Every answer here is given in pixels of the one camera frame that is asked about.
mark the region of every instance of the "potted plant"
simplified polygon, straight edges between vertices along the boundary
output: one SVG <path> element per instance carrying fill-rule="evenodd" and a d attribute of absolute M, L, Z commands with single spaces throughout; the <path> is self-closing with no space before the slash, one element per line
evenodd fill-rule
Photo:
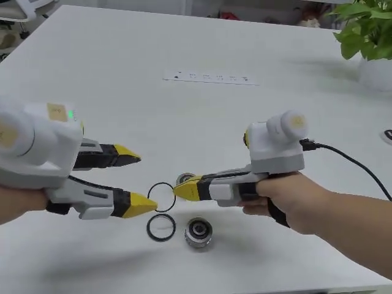
<path fill-rule="evenodd" d="M 360 83 L 392 91 L 392 0 L 355 0 L 337 6 L 333 14 L 346 23 L 334 33 L 342 56 L 350 59 L 362 54 Z"/>

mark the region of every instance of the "o-ring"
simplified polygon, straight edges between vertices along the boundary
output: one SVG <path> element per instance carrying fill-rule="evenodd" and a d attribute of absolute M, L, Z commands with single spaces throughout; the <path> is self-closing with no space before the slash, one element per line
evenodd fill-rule
<path fill-rule="evenodd" d="M 149 191 L 148 191 L 148 193 L 147 193 L 147 198 L 148 198 L 148 199 L 149 199 L 149 195 L 151 194 L 151 191 L 152 191 L 156 186 L 159 186 L 159 185 L 166 185 L 166 186 L 169 186 L 172 190 L 174 189 L 173 186 L 172 186 L 171 184 L 169 184 L 169 183 L 166 183 L 166 182 L 159 182 L 159 183 L 156 183 L 156 184 L 153 185 L 151 188 L 149 188 Z M 174 195 L 174 200 L 173 200 L 173 203 L 171 204 L 171 207 L 169 207 L 169 208 L 166 209 L 166 210 L 158 210 L 158 209 L 155 209 L 155 211 L 156 211 L 157 213 L 167 213 L 169 210 L 171 210 L 171 209 L 174 207 L 175 204 L 176 204 L 176 195 Z"/>
<path fill-rule="evenodd" d="M 153 233 L 151 232 L 151 222 L 154 219 L 158 218 L 158 217 L 163 217 L 165 219 L 168 219 L 173 224 L 173 231 L 167 237 L 160 238 L 160 237 L 157 237 L 157 236 L 153 235 Z M 176 232 L 176 221 L 174 220 L 174 218 L 172 218 L 168 214 L 159 213 L 159 214 L 156 214 L 155 216 L 153 216 L 152 218 L 149 219 L 149 221 L 147 222 L 146 230 L 147 230 L 147 235 L 151 239 L 153 239 L 154 241 L 156 241 L 156 242 L 166 242 L 166 241 L 170 240 L 174 236 L 174 233 Z"/>

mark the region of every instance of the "white table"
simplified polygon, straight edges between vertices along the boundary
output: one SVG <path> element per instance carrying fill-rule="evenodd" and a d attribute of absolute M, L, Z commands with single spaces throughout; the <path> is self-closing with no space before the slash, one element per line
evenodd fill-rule
<path fill-rule="evenodd" d="M 143 156 L 124 168 L 76 173 L 95 183 L 147 193 L 158 181 L 242 167 L 242 136 L 252 121 L 294 108 L 311 137 L 369 166 L 390 189 L 392 98 L 355 81 L 358 60 L 343 61 L 331 31 L 65 6 L 0 65 L 0 94 L 72 101 L 85 135 Z M 163 81 L 167 69 L 247 74 L 260 86 Z M 337 191 L 384 198 L 358 167 L 328 151 L 306 155 L 305 173 Z M 160 207 L 170 191 L 153 197 Z M 268 293 L 374 289 L 386 279 L 322 240 L 215 203 L 178 201 L 175 237 L 155 243 L 146 214 L 79 220 L 29 213 L 0 227 L 1 293 Z M 193 216 L 214 227 L 214 246 L 183 240 Z"/>

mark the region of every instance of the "ball bearing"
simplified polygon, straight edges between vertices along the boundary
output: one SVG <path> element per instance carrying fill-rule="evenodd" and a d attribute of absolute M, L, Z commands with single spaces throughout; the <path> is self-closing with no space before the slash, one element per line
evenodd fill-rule
<path fill-rule="evenodd" d="M 206 247 L 211 242 L 212 236 L 213 227 L 201 217 L 191 219 L 186 225 L 185 240 L 193 248 Z"/>
<path fill-rule="evenodd" d="M 181 175 L 178 176 L 177 180 L 176 180 L 176 185 L 180 185 L 183 182 L 186 182 L 188 179 L 193 178 L 195 175 L 193 173 L 183 173 Z"/>

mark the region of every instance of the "human hand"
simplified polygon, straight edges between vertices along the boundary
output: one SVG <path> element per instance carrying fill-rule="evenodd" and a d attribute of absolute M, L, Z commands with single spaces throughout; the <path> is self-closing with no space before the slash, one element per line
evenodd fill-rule
<path fill-rule="evenodd" d="M 47 201 L 42 190 L 22 190 L 0 186 L 0 225 L 28 211 L 44 210 Z"/>
<path fill-rule="evenodd" d="M 301 173 L 264 179 L 256 185 L 258 200 L 241 202 L 245 214 L 270 216 L 267 199 L 286 214 L 290 228 L 301 234 L 314 234 L 314 216 L 322 213 L 332 192 Z"/>

